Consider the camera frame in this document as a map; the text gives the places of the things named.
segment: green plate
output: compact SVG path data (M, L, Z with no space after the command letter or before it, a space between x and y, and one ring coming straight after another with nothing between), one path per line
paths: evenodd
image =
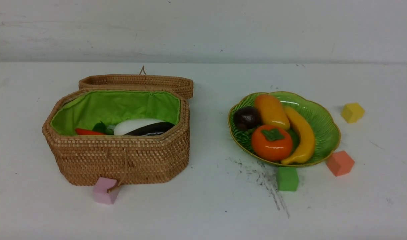
M290 165L284 165L280 164L280 162L270 162L264 160L255 155L255 152L252 150L251 147L251 135L246 135L244 132L239 131L236 128L233 123L233 114L235 111L237 111L237 109L245 106L253 106L254 99L260 94L271 94L277 97L284 106L290 106L294 108L308 121L314 131L314 135L316 138L316 149L309 161L303 164L293 163ZM339 146L341 140L341 132L338 126L334 123L334 120L332 119L332 116L327 109L325 109L318 103L306 100L303 97L298 96L297 94L284 91L249 94L248 96L244 97L237 105L231 108L229 112L228 122L232 138L245 152L261 161L275 166L308 167L318 164L332 155L335 149L337 149L337 147ZM292 129L289 129L287 132L289 132L293 139L294 151L300 143L300 139Z

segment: white wall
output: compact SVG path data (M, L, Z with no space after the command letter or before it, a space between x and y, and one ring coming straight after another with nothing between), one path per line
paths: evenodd
M0 61L407 62L407 0L0 0Z

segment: plate rim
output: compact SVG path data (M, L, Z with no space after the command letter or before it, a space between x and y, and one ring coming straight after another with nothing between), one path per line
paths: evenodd
M253 154L252 152L249 152L246 148L244 148L242 145L240 145L240 143L237 142L236 138L235 138L234 135L233 135L232 127L231 127L231 124L230 124L230 116L231 116L231 112L233 111L233 109L234 109L237 105L239 105L241 102L243 102L243 100L245 100L247 97L249 97L249 96L251 96L251 95L253 95L253 94L273 94L273 93L288 93L288 94L295 95L295 96L297 96L297 97L302 98L303 100L305 100L305 101L307 101L307 102L312 102L312 103L314 103L314 104L316 104L316 105L319 105L320 107L322 107L322 108L329 114L329 117L331 118L332 123L334 124L334 126L337 128L337 130L338 130L338 132L339 132L339 140L338 140L337 145L331 150L331 152L330 152L325 158L323 158L323 159L321 159L321 160L319 160L319 161L317 161L317 162L313 162L313 163L297 164L297 165L285 165L285 164L280 164L280 163L277 163L277 162L270 162L270 161L267 161L267 160L265 160L265 159L262 159L262 158L258 157L257 155ZM288 91L255 92L255 93L251 93L251 94L246 95L245 97L242 98L242 100L240 100L237 104L235 104L235 105L230 109L229 115L227 116L227 123L228 123L228 125L229 125L229 131L230 131L231 138L234 140L234 142L235 142L243 151L245 151L246 153L248 153L248 154L251 155L252 157L257 158L258 160L265 162L266 164L274 165L274 166L278 166L278 167L309 167L309 166L314 166L314 165L316 165L316 164L319 164L319 163L321 163L321 162L323 162L323 161L325 161L326 159L328 159L328 158L331 157L331 155L334 153L334 151L339 147L339 145L340 145L340 143L341 143L341 138L342 138L341 130L339 129L338 125L335 123L334 118L332 117L331 113L330 113L324 106L320 105L320 104L317 103L317 102L313 102L313 101L311 101L311 100L308 100L308 99L306 99L306 98L304 98L304 97L302 97L302 96L300 96L300 95L298 95L298 94L295 94L295 93L292 93L292 92L288 92Z

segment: orange block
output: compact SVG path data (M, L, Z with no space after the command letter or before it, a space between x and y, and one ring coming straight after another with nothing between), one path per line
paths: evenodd
M354 160L345 151L335 152L327 160L326 165L334 176L338 177L351 171Z

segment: red pepper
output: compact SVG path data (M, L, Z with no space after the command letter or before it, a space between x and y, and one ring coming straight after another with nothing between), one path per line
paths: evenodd
M101 132L95 132L92 130L86 130L86 129L75 129L77 135L105 135Z

